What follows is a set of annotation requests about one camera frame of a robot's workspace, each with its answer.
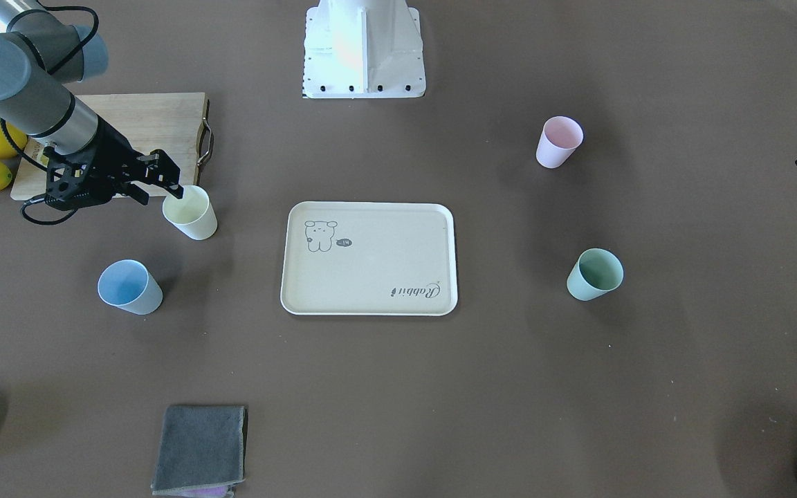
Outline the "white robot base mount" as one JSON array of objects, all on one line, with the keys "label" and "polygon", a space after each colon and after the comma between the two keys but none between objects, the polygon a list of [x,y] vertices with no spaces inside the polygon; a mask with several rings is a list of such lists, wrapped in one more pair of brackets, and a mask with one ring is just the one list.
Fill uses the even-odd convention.
[{"label": "white robot base mount", "polygon": [[426,87],[420,12],[407,2],[320,1],[306,11],[304,98],[419,98]]}]

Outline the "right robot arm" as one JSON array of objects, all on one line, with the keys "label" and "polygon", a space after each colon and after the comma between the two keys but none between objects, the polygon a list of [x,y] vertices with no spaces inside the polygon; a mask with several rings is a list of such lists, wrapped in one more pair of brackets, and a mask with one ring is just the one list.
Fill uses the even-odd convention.
[{"label": "right robot arm", "polygon": [[107,45],[91,26],[64,24],[57,7],[0,1],[0,122],[42,144],[45,192],[28,204],[73,212],[114,196],[142,205],[141,183],[183,198],[180,169],[162,150],[144,155],[67,88],[107,70]]}]

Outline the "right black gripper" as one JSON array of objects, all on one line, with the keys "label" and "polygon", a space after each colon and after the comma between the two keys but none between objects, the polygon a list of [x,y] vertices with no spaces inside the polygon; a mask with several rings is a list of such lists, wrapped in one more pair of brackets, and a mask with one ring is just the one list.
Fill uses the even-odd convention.
[{"label": "right black gripper", "polygon": [[180,167],[167,152],[157,149],[141,156],[103,119],[98,120],[95,135],[82,150],[59,154],[47,145],[42,155],[48,159],[42,202],[57,210],[97,207],[117,195],[148,205],[148,193],[135,184],[139,181],[162,188],[176,199],[183,198]]}]

